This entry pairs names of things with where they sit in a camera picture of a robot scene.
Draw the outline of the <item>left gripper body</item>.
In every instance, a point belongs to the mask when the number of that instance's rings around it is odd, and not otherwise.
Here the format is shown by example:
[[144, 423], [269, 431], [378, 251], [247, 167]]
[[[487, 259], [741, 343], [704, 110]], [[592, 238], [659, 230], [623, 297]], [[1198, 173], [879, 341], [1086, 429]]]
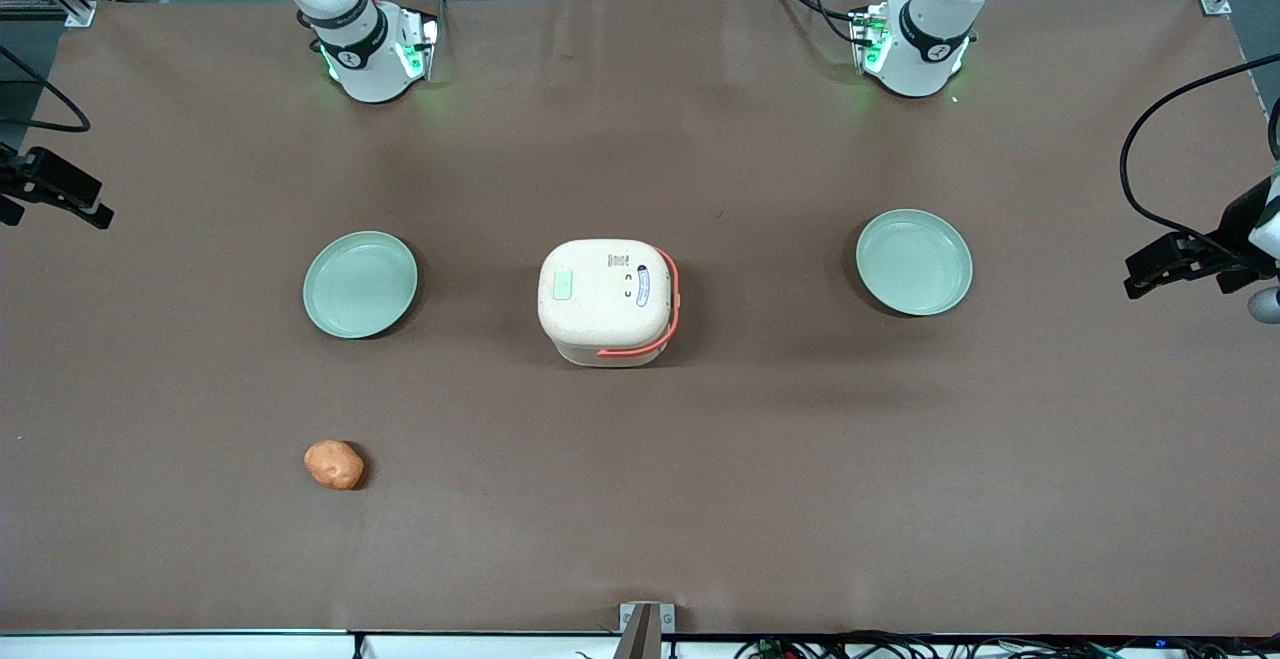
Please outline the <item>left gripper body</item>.
[[1277, 276], [1277, 171], [1257, 182], [1224, 209], [1216, 232], [1226, 250], [1236, 253], [1217, 276], [1221, 294], [1233, 294], [1256, 282]]

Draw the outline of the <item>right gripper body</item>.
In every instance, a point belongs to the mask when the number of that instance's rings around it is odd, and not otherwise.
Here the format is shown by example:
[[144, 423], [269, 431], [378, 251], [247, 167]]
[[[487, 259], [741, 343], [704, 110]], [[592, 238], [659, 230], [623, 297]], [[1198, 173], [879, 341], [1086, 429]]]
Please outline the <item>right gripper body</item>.
[[15, 150], [1, 152], [1, 223], [17, 226], [26, 207], [35, 203], [33, 184], [29, 180], [27, 157]]

